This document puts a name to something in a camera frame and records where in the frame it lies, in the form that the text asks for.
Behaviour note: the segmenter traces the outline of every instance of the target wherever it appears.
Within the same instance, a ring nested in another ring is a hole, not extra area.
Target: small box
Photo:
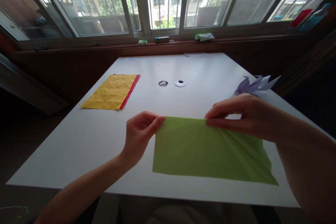
[[[169,36],[155,37],[155,43],[156,43],[156,44],[160,44],[160,43],[169,43]]]

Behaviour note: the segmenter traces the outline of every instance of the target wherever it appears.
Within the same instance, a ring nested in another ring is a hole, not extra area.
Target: grommet
[[[159,86],[167,86],[167,85],[168,85],[168,81],[162,80],[159,82]]]
[[[177,81],[175,81],[175,86],[177,86],[179,88],[181,88],[181,87],[183,87],[185,85],[186,85],[186,83],[183,80],[177,80]]]

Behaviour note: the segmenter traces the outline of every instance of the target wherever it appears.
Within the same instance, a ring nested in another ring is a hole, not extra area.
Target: folded paper with crease pattern
[[[166,117],[155,137],[153,172],[278,186],[262,142],[206,119]]]
[[[125,106],[140,75],[110,75],[81,107],[118,110]]]
[[[266,90],[273,87],[273,85],[278,81],[281,77],[277,77],[274,80],[269,81],[270,75],[263,77],[262,75],[256,75],[257,79],[250,85],[250,80],[248,76],[243,76],[245,80],[243,80],[237,87],[235,93],[242,94],[242,93],[250,93],[256,96],[265,96]]]

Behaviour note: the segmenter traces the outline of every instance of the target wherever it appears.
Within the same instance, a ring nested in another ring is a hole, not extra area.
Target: window sill
[[[270,40],[290,40],[298,38],[307,38],[308,40],[316,38],[316,36],[311,34],[280,34],[280,35],[259,35],[259,36],[242,36],[242,37],[225,37],[225,38],[215,38],[210,41],[199,42],[196,40],[176,40],[170,41],[169,43],[156,44],[155,42],[148,42],[146,45],[139,45],[138,43],[129,44],[116,44],[116,45],[97,45],[97,46],[86,46],[86,47],[65,47],[65,48],[54,48],[45,51],[36,52],[34,50],[24,50],[12,53],[13,56],[30,55],[30,54],[52,54],[52,53],[62,53],[62,52],[81,52],[81,51],[103,51],[103,50],[121,50],[121,49],[137,49],[137,48],[161,48],[161,47],[171,47],[171,46],[186,46],[186,45],[209,45],[209,44],[226,44],[232,42],[244,42],[244,41],[270,41]]]

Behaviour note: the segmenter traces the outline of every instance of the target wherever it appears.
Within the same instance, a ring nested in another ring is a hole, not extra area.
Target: left hand
[[[166,118],[148,111],[142,111],[127,121],[126,142],[120,156],[130,165],[136,165],[142,158],[151,137]]]

